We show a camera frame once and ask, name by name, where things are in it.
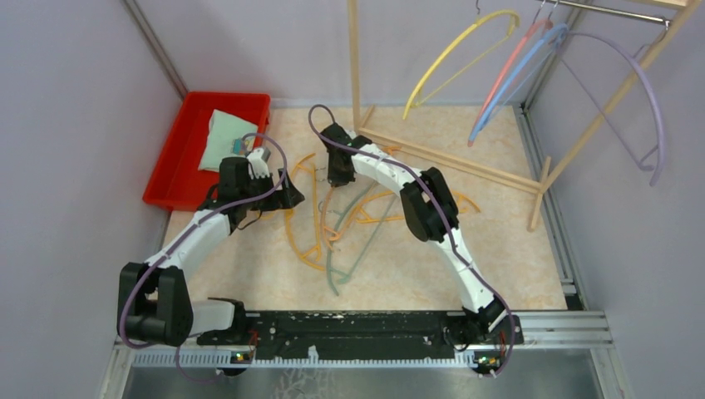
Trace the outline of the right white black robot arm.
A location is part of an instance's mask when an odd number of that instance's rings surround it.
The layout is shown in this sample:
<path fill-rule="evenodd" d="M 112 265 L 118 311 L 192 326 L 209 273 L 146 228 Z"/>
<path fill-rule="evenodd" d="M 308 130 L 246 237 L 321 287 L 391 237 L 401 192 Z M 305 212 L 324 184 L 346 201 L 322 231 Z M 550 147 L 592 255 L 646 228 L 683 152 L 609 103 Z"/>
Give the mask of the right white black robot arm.
<path fill-rule="evenodd" d="M 453 273 L 467 314 L 468 331 L 477 342 L 490 342 L 507 316 L 503 298 L 482 277 L 466 247 L 458 207 L 439 169 L 413 168 L 382 151 L 367 137 L 354 137 L 339 124 L 313 132 L 326 146 L 332 186 L 357 175 L 374 180 L 397 195 L 412 235 L 437 248 Z"/>

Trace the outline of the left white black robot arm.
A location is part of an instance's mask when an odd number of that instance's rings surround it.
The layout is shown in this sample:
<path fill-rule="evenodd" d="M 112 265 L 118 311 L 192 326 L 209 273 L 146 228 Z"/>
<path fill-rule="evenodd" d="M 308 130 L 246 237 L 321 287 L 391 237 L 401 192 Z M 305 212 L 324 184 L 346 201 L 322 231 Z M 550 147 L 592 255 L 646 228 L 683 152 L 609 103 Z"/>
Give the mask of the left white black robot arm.
<path fill-rule="evenodd" d="M 126 264 L 119 276 L 117 333 L 124 344 L 178 347 L 189 337 L 216 331 L 230 344 L 245 340 L 249 321 L 241 302 L 192 301 L 187 282 L 210 253 L 238 230 L 248 212 L 293 209 L 305 199 L 285 168 L 272 175 L 269 154 L 225 158 L 219 181 L 187 226 L 157 254 Z"/>

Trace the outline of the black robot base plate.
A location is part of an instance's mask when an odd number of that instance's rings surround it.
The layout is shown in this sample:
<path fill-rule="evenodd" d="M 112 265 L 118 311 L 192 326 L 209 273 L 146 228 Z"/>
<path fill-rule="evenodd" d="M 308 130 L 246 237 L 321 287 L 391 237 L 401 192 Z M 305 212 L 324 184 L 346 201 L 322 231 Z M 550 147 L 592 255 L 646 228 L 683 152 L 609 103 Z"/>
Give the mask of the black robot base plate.
<path fill-rule="evenodd" d="M 462 311 L 238 311 L 230 328 L 200 334 L 200 346 L 243 345 L 257 360 L 303 360 L 314 348 L 324 361 L 451 359 L 487 346 L 506 353 L 525 341 L 518 318 L 482 333 Z"/>

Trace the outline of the purple hanger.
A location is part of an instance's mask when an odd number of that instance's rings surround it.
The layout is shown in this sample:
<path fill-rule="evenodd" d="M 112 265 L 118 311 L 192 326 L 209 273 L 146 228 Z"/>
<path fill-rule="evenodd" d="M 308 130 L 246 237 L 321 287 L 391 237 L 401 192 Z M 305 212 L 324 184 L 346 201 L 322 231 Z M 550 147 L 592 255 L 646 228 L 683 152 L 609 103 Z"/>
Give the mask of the purple hanger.
<path fill-rule="evenodd" d="M 622 147 L 626 150 L 634 164 L 636 164 L 636 166 L 641 171 L 652 173 L 649 185 L 654 187 L 658 183 L 666 163 L 666 130 L 664 127 L 663 113 L 659 105 L 658 98 L 656 96 L 655 90 L 653 89 L 651 81 L 648 79 L 646 71 L 633 55 L 629 54 L 617 42 L 614 42 L 613 40 L 608 39 L 607 37 L 603 37 L 594 33 L 576 31 L 567 31 L 565 35 L 568 37 L 587 37 L 598 42 L 602 42 L 603 44 L 611 47 L 630 65 L 632 69 L 632 74 L 623 81 L 623 84 L 610 97 L 608 104 L 606 106 L 601 106 L 595 99 L 594 95 L 590 92 L 590 90 L 574 72 L 572 67 L 564 60 L 564 51 L 558 50 L 557 55 L 559 56 L 560 62 L 568 69 L 569 73 L 578 82 L 579 86 L 592 101 L 599 114 L 591 122 L 591 125 L 584 131 L 584 133 L 578 139 L 574 147 L 564 157 L 564 159 L 561 160 L 559 164 L 552 170 L 552 172 L 549 174 L 549 177 L 557 178 L 567 168 L 568 164 L 577 156 L 580 150 L 584 147 L 584 145 L 589 140 L 589 136 L 599 129 L 599 124 L 601 122 L 605 122 L 609 129 L 617 137 Z M 643 87 L 646 93 L 648 103 L 653 115 L 653 125 L 654 131 L 656 133 L 656 145 L 641 158 L 638 158 L 634 151 L 629 147 L 627 141 L 615 127 L 609 115 L 609 108 L 616 106 L 621 101 L 621 99 L 631 90 L 631 86 L 633 85 L 635 80 L 638 80 L 640 82 L 641 86 Z"/>

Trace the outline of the green hanger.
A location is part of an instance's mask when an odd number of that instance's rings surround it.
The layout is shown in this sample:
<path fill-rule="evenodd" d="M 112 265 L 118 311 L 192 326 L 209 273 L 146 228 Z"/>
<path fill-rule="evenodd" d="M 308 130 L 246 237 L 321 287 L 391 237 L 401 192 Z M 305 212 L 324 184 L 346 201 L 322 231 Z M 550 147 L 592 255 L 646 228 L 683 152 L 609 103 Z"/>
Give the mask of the green hanger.
<path fill-rule="evenodd" d="M 362 262 L 367 257 L 367 254 L 378 241 L 383 225 L 387 223 L 384 222 L 373 224 L 374 229 L 367 237 L 367 240 L 360 248 L 357 253 L 357 257 L 354 259 L 349 268 L 343 269 L 338 267 L 337 260 L 340 258 L 339 254 L 342 252 L 342 249 L 339 248 L 337 242 L 340 241 L 346 234 L 347 230 L 355 224 L 349 221 L 348 216 L 351 215 L 353 207 L 361 203 L 364 195 L 372 195 L 381 192 L 377 191 L 377 187 L 377 183 L 371 183 L 366 188 L 355 194 L 340 210 L 328 210 L 328 206 L 331 204 L 333 197 L 333 189 L 329 190 L 326 199 L 319 204 L 319 209 L 322 211 L 320 230 L 323 236 L 322 242 L 326 249 L 324 271 L 326 274 L 328 288 L 336 298 L 341 296 L 341 290 L 339 287 L 349 283 L 352 280 L 355 272 L 362 265 Z"/>

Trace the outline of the pink hanger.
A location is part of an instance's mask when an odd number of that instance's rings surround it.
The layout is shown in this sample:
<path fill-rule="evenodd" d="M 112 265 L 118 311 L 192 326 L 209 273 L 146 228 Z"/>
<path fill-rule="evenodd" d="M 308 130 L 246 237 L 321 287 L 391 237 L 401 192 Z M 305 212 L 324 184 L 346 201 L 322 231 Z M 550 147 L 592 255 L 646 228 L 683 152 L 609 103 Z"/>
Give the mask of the pink hanger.
<path fill-rule="evenodd" d="M 539 5 L 539 8 L 531 21 L 530 27 L 525 31 L 524 35 L 521 37 L 521 39 L 515 45 L 514 50 L 508 56 L 505 63 L 503 64 L 500 71 L 498 72 L 498 74 L 495 78 L 495 81 L 494 81 L 492 87 L 490 88 L 490 91 L 488 92 L 488 94 L 485 98 L 485 101 L 481 107 L 481 112 L 478 114 L 478 117 L 476 118 L 476 121 L 474 122 L 474 124 L 472 126 L 472 131 L 469 134 L 468 141 L 467 141 L 468 147 L 472 147 L 474 145 L 474 143 L 476 141 L 476 137 L 479 135 L 479 132 L 481 131 L 481 126 L 482 126 L 481 117 L 485 114 L 486 111 L 490 110 L 490 103 L 498 96 L 498 90 L 500 89 L 500 85 L 507 80 L 507 74 L 509 73 L 509 69 L 510 69 L 510 67 L 512 67 L 514 65 L 516 58 L 520 55 L 520 52 L 524 49 L 524 47 L 528 43 L 528 41 L 539 31 L 540 28 L 547 30 L 553 26 L 553 24 L 551 22 L 549 22 L 550 17 L 547 17 L 542 20 L 539 19 L 539 15 L 540 15 L 541 9 L 543 7 L 545 7 L 545 1 L 542 1 L 541 4 Z"/>

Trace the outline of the yellow-orange plastic hook hanger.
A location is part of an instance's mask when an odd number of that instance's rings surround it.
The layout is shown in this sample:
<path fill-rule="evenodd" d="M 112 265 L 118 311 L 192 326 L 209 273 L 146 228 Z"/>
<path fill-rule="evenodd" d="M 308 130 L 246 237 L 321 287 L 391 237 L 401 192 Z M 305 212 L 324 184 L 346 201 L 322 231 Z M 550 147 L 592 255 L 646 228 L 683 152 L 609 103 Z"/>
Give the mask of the yellow-orange plastic hook hanger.
<path fill-rule="evenodd" d="M 322 272 L 325 267 L 322 264 L 323 247 L 321 233 L 318 230 L 321 212 L 318 209 L 316 155 L 315 152 L 312 152 L 300 158 L 295 162 L 290 174 L 294 180 L 298 176 L 306 176 L 308 179 L 308 196 L 305 200 L 307 204 L 304 207 L 307 213 L 295 209 L 279 210 L 265 214 L 262 220 L 281 217 L 288 246 L 298 261 L 313 270 Z"/>

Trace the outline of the blue hanger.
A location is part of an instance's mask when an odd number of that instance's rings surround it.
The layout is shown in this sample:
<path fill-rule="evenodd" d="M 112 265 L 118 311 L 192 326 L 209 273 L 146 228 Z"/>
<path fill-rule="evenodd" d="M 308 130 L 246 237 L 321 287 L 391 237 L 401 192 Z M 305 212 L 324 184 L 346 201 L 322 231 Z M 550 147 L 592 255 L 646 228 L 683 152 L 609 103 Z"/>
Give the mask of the blue hanger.
<path fill-rule="evenodd" d="M 531 69 L 536 68 L 535 64 L 540 64 L 537 57 L 542 51 L 544 51 L 548 43 L 555 39 L 555 32 L 553 31 L 555 25 L 552 17 L 557 6 L 552 5 L 552 8 L 547 12 L 544 12 L 545 8 L 546 4 L 545 7 L 541 9 L 539 19 L 542 20 L 550 17 L 549 22 L 551 22 L 553 26 L 547 30 L 540 28 L 520 52 L 520 55 L 516 58 L 514 65 L 509 69 L 507 80 L 500 85 L 498 96 L 490 103 L 490 110 L 486 111 L 481 117 L 481 131 L 490 122 L 491 117 L 495 114 L 495 109 L 498 106 L 505 105 L 506 102 L 525 84 L 528 78 L 534 74 Z"/>

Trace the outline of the light yellow hanger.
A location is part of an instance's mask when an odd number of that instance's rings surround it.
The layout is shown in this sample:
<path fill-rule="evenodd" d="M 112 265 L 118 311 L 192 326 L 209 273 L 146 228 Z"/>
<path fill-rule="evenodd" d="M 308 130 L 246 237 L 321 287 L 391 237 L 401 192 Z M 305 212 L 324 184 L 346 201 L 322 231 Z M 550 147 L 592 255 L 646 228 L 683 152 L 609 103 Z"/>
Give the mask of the light yellow hanger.
<path fill-rule="evenodd" d="M 426 105 L 513 39 L 521 26 L 522 18 L 514 9 L 504 8 L 476 17 L 423 72 L 406 100 L 402 119 L 406 120 L 412 110 Z"/>

